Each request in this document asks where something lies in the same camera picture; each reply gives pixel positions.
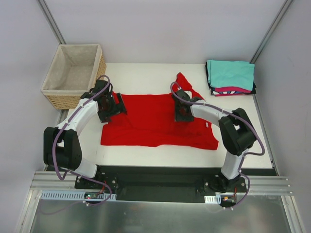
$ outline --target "stack of folded shirts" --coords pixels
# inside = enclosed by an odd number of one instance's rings
[[[215,96],[255,94],[254,66],[249,62],[208,60],[206,74],[211,94]]]

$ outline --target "white wall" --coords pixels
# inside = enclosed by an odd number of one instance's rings
[[[273,154],[311,229],[311,1],[297,0],[255,64],[257,97]]]
[[[0,232],[10,233],[59,116],[40,91],[58,43],[35,0],[2,1],[0,32]]]
[[[107,62],[250,61],[284,0],[46,0],[68,44]]]

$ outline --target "white work surface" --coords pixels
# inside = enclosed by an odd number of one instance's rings
[[[167,94],[177,73],[183,73],[195,91],[209,103],[225,109],[243,108],[264,145],[259,118],[252,96],[211,96],[207,86],[205,65],[188,64],[120,64],[108,63],[109,76],[115,92],[127,95]],[[79,136],[83,157],[99,165],[113,166],[175,166],[175,167],[222,167],[226,149],[218,127],[212,127],[219,141],[217,150],[203,150],[188,146],[162,145],[159,147],[141,146],[101,146],[103,124],[95,115]],[[258,142],[250,151],[261,152]],[[271,168],[268,152],[264,156],[248,155],[243,167]]]

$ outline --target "wicker basket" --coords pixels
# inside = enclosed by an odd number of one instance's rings
[[[56,109],[73,109],[105,71],[100,45],[59,45],[41,91]]]

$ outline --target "red shirt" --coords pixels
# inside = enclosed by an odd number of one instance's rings
[[[201,97],[183,74],[177,74],[176,82],[184,91],[191,91],[192,98]],[[217,149],[218,141],[213,135],[210,122],[199,118],[194,118],[193,122],[175,122],[172,94],[122,95],[122,98],[127,115],[121,113],[112,116],[112,122],[103,126],[101,145],[179,145]]]

